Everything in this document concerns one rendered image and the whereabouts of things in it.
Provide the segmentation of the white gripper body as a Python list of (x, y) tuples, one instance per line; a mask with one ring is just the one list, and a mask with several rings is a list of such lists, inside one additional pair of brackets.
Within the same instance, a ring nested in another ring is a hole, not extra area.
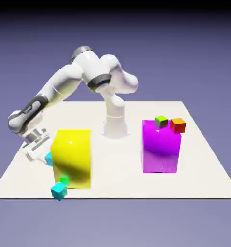
[(22, 146), (22, 152), (30, 161), (42, 160), (50, 152), (50, 146), (52, 139), (49, 135), (45, 137), (39, 137), (30, 144)]

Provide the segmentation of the small green cube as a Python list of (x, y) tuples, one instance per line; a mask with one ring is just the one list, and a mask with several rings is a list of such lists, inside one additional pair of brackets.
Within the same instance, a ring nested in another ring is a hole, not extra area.
[(168, 126), (168, 118), (163, 115), (155, 117), (155, 126), (162, 129)]

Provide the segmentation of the large yellow box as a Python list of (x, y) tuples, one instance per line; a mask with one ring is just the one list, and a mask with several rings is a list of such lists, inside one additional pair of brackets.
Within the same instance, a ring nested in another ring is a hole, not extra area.
[(59, 129), (50, 148), (55, 182), (68, 189), (90, 189), (91, 130)]

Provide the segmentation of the small light blue cube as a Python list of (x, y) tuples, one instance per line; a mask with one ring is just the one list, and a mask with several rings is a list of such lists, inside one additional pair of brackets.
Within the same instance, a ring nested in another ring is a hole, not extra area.
[(52, 156), (51, 156), (51, 152), (49, 152), (45, 157), (45, 162), (48, 166), (52, 166)]

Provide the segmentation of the large magenta box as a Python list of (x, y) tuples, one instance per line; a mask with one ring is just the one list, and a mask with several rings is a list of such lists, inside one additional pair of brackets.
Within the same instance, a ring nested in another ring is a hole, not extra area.
[(155, 126), (154, 120), (142, 120), (143, 173), (176, 173), (182, 136)]

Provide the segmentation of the small cyan cube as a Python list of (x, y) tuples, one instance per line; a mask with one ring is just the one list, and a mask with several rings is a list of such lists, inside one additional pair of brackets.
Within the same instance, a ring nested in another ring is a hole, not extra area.
[(51, 188), (53, 198), (61, 201), (67, 195), (67, 187), (65, 184), (58, 182)]

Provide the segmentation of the small orange cube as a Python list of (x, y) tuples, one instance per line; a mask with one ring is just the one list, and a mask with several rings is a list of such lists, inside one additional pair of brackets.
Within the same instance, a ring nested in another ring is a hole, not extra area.
[(182, 118), (175, 118), (170, 120), (170, 129), (175, 134), (181, 134), (185, 132), (186, 122)]

